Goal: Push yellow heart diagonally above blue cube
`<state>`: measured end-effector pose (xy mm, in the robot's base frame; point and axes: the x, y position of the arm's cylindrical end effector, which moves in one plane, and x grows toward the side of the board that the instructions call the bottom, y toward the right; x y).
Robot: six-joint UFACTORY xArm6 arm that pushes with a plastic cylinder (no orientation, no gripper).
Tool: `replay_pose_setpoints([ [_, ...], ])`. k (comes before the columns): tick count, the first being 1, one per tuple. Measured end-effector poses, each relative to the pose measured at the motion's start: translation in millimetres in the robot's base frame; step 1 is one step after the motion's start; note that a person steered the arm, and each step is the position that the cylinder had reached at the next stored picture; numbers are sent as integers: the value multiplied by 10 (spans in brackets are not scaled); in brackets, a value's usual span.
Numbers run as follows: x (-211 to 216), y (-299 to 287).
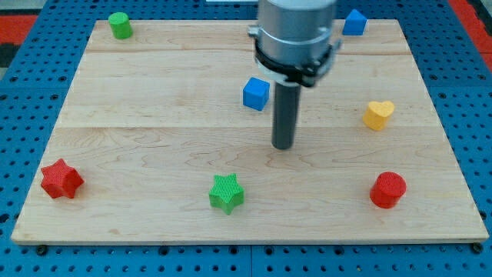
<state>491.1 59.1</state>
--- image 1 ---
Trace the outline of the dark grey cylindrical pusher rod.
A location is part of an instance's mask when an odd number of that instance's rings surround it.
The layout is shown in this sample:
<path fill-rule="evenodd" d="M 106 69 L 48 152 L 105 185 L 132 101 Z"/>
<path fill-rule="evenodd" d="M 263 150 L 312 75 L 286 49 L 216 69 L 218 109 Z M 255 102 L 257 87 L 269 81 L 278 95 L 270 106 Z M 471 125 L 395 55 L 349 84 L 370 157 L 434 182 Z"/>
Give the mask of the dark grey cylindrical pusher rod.
<path fill-rule="evenodd" d="M 298 85 L 275 84 L 271 144 L 276 149 L 287 150 L 294 144 L 300 96 Z"/>

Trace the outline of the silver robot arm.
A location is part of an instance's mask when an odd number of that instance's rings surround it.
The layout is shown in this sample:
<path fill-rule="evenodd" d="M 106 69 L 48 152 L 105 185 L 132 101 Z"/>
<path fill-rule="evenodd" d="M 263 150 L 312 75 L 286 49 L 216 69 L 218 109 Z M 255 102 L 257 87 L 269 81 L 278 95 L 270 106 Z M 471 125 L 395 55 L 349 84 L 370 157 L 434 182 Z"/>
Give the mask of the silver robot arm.
<path fill-rule="evenodd" d="M 260 0 L 258 21 L 248 27 L 254 59 L 274 81 L 271 144 L 294 144 L 301 89 L 331 69 L 341 41 L 331 42 L 336 0 Z"/>

